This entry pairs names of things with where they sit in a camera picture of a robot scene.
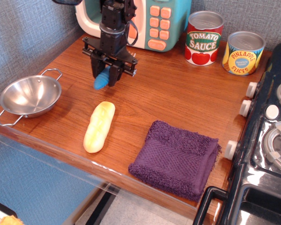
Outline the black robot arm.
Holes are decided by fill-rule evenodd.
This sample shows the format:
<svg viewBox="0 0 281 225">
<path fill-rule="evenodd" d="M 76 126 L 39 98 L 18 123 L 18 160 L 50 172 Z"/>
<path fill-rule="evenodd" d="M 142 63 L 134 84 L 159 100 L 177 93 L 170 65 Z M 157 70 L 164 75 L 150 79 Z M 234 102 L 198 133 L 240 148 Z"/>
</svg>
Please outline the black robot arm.
<svg viewBox="0 0 281 225">
<path fill-rule="evenodd" d="M 131 76 L 136 74 L 137 59 L 132 56 L 127 46 L 130 25 L 136 28 L 132 19 L 137 7 L 132 0 L 102 0 L 100 1 L 102 18 L 99 23 L 101 35 L 99 39 L 83 38 L 82 52 L 90 56 L 92 74 L 95 79 L 94 89 L 105 86 L 113 87 L 123 73 Z"/>
</svg>

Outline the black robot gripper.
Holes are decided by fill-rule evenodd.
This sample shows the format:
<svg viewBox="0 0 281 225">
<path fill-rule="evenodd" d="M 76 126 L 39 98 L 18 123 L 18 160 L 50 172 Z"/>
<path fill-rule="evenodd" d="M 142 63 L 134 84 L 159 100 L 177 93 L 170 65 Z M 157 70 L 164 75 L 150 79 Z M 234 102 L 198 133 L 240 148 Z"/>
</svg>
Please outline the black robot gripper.
<svg viewBox="0 0 281 225">
<path fill-rule="evenodd" d="M 128 52 L 129 25 L 121 25 L 118 29 L 109 28 L 103 24 L 99 25 L 100 38 L 84 37 L 82 52 L 91 58 L 91 68 L 94 78 L 105 69 L 106 64 L 110 65 L 109 83 L 110 87 L 115 86 L 120 80 L 122 73 L 131 76 L 136 74 L 135 66 L 137 59 Z"/>
</svg>

